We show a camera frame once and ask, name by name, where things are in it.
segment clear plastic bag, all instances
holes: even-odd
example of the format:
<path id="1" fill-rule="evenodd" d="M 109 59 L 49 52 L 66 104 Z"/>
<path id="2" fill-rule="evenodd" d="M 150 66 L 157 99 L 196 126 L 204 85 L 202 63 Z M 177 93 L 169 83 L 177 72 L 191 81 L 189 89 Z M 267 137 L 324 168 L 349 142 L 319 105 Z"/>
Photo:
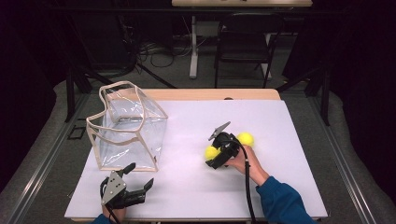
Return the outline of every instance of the clear plastic bag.
<path id="1" fill-rule="evenodd" d="M 100 170 L 158 171 L 168 116 L 135 84 L 121 81 L 104 86 L 99 97 L 105 110 L 87 118 Z"/>

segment gray carpet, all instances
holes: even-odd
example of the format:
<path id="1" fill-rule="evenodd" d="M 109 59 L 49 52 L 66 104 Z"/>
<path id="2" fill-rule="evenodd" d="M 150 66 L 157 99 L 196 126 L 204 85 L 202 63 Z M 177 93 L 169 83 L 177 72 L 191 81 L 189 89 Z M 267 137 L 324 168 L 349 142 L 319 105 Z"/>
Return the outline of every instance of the gray carpet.
<path id="1" fill-rule="evenodd" d="M 273 78 L 268 83 L 268 88 L 280 86 L 285 81 L 285 78 L 279 74 L 282 73 L 291 45 L 292 38 L 284 37 L 283 41 L 279 41 L 272 69 Z M 198 78 L 196 79 L 189 78 L 190 57 L 176 57 L 172 65 L 167 67 L 153 66 L 148 57 L 144 61 L 144 65 L 178 88 L 213 88 L 214 48 L 210 45 L 210 41 L 207 45 L 200 47 L 199 53 Z M 152 61 L 154 64 L 159 65 L 160 63 L 167 64 L 172 60 L 168 56 L 158 54 L 152 58 Z M 147 73 L 139 72 L 138 70 L 134 70 L 123 77 L 116 77 L 113 80 L 130 80 L 143 89 L 166 88 L 166 86 Z M 85 127 L 85 121 L 77 119 L 85 119 L 86 116 L 97 113 L 97 111 L 102 109 L 102 104 L 99 103 L 97 97 L 97 90 L 102 84 L 93 79 L 90 82 L 94 86 L 94 90 L 88 100 L 84 102 L 82 111 L 70 124 L 64 124 L 64 119 L 66 118 L 65 85 L 61 83 L 55 88 L 58 99 L 51 118 L 32 146 L 20 169 L 0 195 L 0 223 L 7 223 L 10 217 L 13 217 L 11 220 L 18 220 L 20 223 L 73 222 L 64 218 L 65 209 L 70 201 L 67 195 L 76 187 L 90 151 L 91 143 L 87 134 L 84 134 L 80 140 L 63 139 L 69 134 L 63 133 L 63 130 L 64 125 Z M 261 85 L 258 81 L 238 81 L 237 83 L 238 88 L 259 88 Z M 222 88 L 235 87 L 235 82 L 232 83 L 232 80 L 222 80 L 219 84 Z M 361 220 L 357 206 L 350 196 L 346 181 L 335 162 L 332 142 L 329 141 L 328 136 L 324 132 L 322 121 L 318 119 L 318 109 L 313 105 L 316 99 L 304 97 L 301 92 L 303 87 L 304 83 L 301 83 L 288 92 L 282 93 L 281 98 L 287 103 L 308 163 L 317 181 L 319 192 L 326 209 L 331 215 L 321 222 L 364 223 Z M 76 94 L 77 98 L 81 96 L 78 90 L 76 90 Z M 350 168 L 350 172 L 359 184 L 376 223 L 396 223 L 394 204 L 375 184 L 364 164 L 356 156 L 352 145 L 350 145 L 347 125 L 342 111 L 342 102 L 333 94 L 331 94 L 330 99 L 330 123 L 332 126 L 328 129 L 334 134 L 337 144 L 340 146 L 347 161 L 347 167 Z M 54 146 L 59 147 L 59 152 L 51 154 L 53 163 L 42 164 L 42 161 L 49 155 Z M 29 187 L 31 178 L 35 176 L 36 169 L 40 165 L 50 168 L 42 176 L 44 182 L 35 186 L 36 191 L 30 194 L 32 200 L 24 199 L 22 203 L 27 202 L 25 206 L 15 207 L 20 204 L 21 195 L 29 192 L 26 187 Z"/>

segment yellow ball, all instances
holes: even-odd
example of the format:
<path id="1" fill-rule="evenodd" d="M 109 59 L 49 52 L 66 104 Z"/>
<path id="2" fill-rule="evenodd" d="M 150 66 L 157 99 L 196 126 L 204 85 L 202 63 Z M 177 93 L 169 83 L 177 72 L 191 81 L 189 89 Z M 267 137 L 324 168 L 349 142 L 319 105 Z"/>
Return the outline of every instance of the yellow ball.
<path id="1" fill-rule="evenodd" d="M 250 133 L 240 133 L 236 136 L 236 138 L 242 145 L 247 145 L 250 147 L 253 147 L 254 145 L 254 138 Z"/>
<path id="2" fill-rule="evenodd" d="M 205 150 L 205 159 L 207 161 L 213 160 L 219 154 L 220 150 L 217 150 L 215 147 L 207 147 Z"/>

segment desk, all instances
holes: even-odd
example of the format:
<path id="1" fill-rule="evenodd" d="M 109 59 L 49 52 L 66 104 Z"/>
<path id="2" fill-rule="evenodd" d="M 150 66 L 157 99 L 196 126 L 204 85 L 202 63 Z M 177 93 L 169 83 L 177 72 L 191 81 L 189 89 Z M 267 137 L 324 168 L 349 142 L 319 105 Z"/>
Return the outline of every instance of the desk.
<path id="1" fill-rule="evenodd" d="M 250 219 L 245 177 L 231 167 L 214 170 L 205 164 L 205 148 L 210 145 L 207 138 L 214 128 L 225 123 L 224 120 L 231 121 L 225 130 L 228 133 L 248 131 L 255 135 L 256 154 L 264 169 L 300 192 L 311 217 L 327 216 L 289 111 L 276 91 L 191 89 L 144 92 L 157 100 L 168 114 L 169 120 L 159 158 L 160 170 L 157 173 L 131 172 L 123 177 L 128 190 L 141 189 L 148 180 L 154 178 L 146 202 L 128 209 L 126 219 Z M 225 97 L 234 100 L 225 101 Z M 246 119 L 237 112 L 247 107 L 251 110 L 249 117 L 255 119 Z M 75 221 L 97 217 L 101 213 L 99 185 L 107 175 L 109 171 L 99 171 L 91 151 L 65 217 Z M 256 218 L 264 219 L 253 182 L 250 182 L 250 187 Z"/>
<path id="2" fill-rule="evenodd" d="M 311 7 L 311 0 L 172 0 L 174 7 Z M 196 19 L 191 21 L 191 65 L 190 78 L 197 78 L 198 49 L 196 45 Z M 262 64 L 266 71 L 267 64 Z"/>

